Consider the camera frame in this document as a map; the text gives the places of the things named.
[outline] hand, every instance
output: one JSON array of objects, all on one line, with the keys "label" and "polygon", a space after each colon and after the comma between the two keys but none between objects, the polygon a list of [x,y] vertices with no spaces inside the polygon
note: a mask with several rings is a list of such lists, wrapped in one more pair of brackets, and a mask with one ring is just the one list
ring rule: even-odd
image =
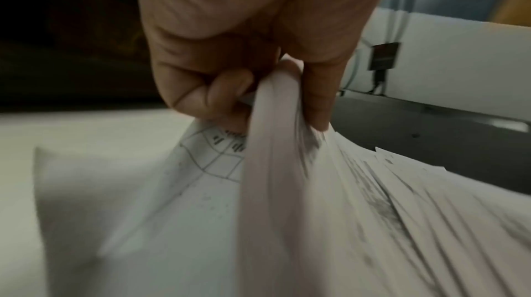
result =
[{"label": "hand", "polygon": [[328,128],[336,91],[379,0],[139,0],[155,82],[168,106],[245,132],[238,101],[277,63],[302,60],[306,121]]}]

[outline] paper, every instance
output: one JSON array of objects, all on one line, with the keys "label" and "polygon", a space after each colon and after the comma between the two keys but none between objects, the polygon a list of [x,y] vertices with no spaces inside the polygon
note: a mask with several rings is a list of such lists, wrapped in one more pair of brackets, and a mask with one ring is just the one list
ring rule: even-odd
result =
[{"label": "paper", "polygon": [[274,72],[247,140],[196,121],[145,160],[37,150],[50,295],[531,295],[528,196],[316,132],[299,100]]}]

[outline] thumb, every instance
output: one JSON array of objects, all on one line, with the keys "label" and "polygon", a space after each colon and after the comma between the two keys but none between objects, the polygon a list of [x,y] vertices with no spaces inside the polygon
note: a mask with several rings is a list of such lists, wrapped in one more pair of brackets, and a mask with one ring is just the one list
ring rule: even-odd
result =
[{"label": "thumb", "polygon": [[303,112],[309,125],[318,131],[328,129],[337,89],[348,58],[337,63],[304,64],[302,76]]}]

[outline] white table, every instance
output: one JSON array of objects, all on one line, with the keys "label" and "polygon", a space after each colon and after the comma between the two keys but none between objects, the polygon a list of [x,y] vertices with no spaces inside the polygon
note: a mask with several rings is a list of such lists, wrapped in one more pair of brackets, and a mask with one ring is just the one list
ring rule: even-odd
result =
[{"label": "white table", "polygon": [[0,296],[46,296],[33,203],[34,147],[104,157],[172,148],[192,118],[170,110],[0,114]]}]

